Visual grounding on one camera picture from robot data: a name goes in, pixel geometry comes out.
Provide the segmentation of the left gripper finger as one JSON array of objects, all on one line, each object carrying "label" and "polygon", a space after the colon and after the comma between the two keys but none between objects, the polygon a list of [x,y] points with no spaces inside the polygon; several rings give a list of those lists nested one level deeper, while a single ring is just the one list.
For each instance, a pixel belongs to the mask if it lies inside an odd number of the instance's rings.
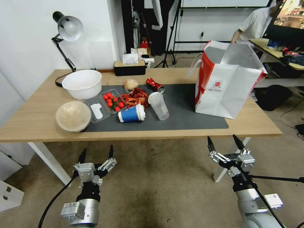
[{"label": "left gripper finger", "polygon": [[100,178],[105,177],[117,164],[117,160],[115,159],[115,153],[113,145],[110,146],[109,158],[97,169],[95,169],[95,175]]},{"label": "left gripper finger", "polygon": [[74,164],[74,169],[78,169],[81,164],[85,163],[86,153],[87,149],[84,148],[82,153],[79,155],[78,161]]}]

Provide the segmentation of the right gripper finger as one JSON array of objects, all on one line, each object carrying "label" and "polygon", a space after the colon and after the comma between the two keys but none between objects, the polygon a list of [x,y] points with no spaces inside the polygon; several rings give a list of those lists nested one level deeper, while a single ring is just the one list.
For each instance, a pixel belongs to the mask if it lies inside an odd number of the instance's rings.
[{"label": "right gripper finger", "polygon": [[208,136],[207,137],[207,142],[208,142],[208,149],[209,149],[209,157],[215,161],[216,163],[222,162],[222,163],[227,163],[230,162],[230,159],[218,152],[216,152],[215,146],[211,140],[211,138]]},{"label": "right gripper finger", "polygon": [[233,139],[235,141],[235,144],[239,150],[239,154],[241,155],[249,155],[250,154],[250,149],[245,147],[245,144],[235,135],[233,134]]}]

